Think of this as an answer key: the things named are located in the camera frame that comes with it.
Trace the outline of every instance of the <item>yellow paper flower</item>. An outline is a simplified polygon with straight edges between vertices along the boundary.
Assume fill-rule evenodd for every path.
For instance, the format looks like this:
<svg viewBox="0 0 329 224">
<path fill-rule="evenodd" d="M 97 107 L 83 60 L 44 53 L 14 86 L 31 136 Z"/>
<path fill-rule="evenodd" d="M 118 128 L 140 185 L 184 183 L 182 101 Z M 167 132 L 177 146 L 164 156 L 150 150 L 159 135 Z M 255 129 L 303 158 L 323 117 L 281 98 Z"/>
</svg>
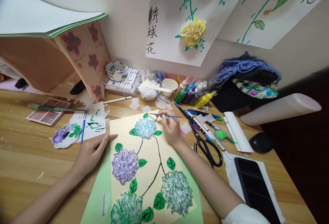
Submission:
<svg viewBox="0 0 329 224">
<path fill-rule="evenodd" d="M 183 39 L 184 45 L 189 48 L 194 47 L 199 43 L 202 38 L 204 31 L 206 30 L 206 21 L 201 21 L 196 18 L 194 22 L 189 22 L 185 27 L 182 28 L 181 38 Z"/>
</svg>

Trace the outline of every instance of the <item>hand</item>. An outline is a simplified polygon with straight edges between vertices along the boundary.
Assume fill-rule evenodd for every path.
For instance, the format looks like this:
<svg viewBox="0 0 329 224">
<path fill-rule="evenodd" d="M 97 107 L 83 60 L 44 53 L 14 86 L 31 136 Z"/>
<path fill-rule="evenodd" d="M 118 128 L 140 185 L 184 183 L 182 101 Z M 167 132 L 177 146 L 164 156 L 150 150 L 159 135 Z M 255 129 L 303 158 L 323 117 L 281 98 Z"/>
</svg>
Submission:
<svg viewBox="0 0 329 224">
<path fill-rule="evenodd" d="M 181 132 L 179 128 L 179 121 L 178 118 L 166 117 L 165 115 L 176 116 L 172 110 L 161 110 L 158 113 L 158 116 L 161 116 L 162 120 L 162 127 L 165 137 L 167 138 L 168 142 L 175 148 L 183 138 L 181 137 Z"/>
<path fill-rule="evenodd" d="M 117 134 L 103 135 L 84 142 L 80 147 L 78 156 L 72 166 L 72 170 L 77 175 L 84 178 L 99 162 L 108 141 L 113 140 L 117 136 Z"/>
</svg>

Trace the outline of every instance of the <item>yarn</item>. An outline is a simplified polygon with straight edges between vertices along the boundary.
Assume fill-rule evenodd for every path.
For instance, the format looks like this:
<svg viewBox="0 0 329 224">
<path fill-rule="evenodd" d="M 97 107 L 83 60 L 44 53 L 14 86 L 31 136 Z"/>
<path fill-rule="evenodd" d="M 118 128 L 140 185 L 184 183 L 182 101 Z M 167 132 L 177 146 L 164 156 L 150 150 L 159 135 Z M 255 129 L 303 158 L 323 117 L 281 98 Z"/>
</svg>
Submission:
<svg viewBox="0 0 329 224">
<path fill-rule="evenodd" d="M 268 70 L 274 72 L 278 78 L 274 82 L 278 85 L 279 81 L 282 79 L 280 72 L 278 72 L 274 67 L 270 66 L 263 60 L 259 60 L 256 57 L 252 57 L 248 52 L 241 55 L 239 58 L 226 59 L 219 67 L 218 75 L 214 76 L 211 83 L 221 83 L 220 88 L 231 76 L 235 73 L 246 73 L 252 70 Z"/>
</svg>

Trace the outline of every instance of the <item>tape roll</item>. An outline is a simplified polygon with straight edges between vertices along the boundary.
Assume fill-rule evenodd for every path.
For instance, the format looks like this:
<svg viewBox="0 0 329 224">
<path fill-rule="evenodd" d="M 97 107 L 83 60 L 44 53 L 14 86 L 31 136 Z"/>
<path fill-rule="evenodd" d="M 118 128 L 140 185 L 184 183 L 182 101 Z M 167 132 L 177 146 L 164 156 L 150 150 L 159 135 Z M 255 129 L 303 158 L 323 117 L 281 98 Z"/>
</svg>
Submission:
<svg viewBox="0 0 329 224">
<path fill-rule="evenodd" d="M 126 65 L 120 61 L 108 63 L 106 65 L 106 72 L 110 79 L 116 82 L 124 81 L 127 78 Z"/>
</svg>

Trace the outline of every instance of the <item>scissors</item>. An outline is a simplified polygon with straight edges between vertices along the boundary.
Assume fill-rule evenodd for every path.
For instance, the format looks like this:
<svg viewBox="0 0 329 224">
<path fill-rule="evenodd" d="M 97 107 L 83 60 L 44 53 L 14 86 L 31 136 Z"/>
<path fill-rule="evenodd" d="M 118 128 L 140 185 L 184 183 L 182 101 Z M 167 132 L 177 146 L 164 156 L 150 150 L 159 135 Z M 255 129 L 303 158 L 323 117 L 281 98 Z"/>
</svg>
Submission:
<svg viewBox="0 0 329 224">
<path fill-rule="evenodd" d="M 205 154 L 205 156 L 207 157 L 208 161 L 210 162 L 212 168 L 214 168 L 215 166 L 216 167 L 220 167 L 223 165 L 223 157 L 219 151 L 219 149 L 216 147 L 215 144 L 213 144 L 211 141 L 209 141 L 208 139 L 206 139 L 206 141 L 204 141 L 203 138 L 201 138 L 201 136 L 199 135 L 199 133 L 196 131 L 196 129 L 194 128 L 194 126 L 191 124 L 191 122 L 189 122 L 190 126 L 191 126 L 191 129 L 195 135 L 195 138 L 196 138 L 196 143 L 198 144 L 198 146 L 200 147 L 200 149 L 202 150 L 202 152 Z M 208 149 L 208 146 L 207 146 L 207 143 L 209 143 L 211 146 L 214 147 L 214 149 L 216 150 L 217 154 L 218 154 L 218 157 L 219 157 L 219 163 L 216 163 L 214 158 L 212 157 L 209 149 Z"/>
</svg>

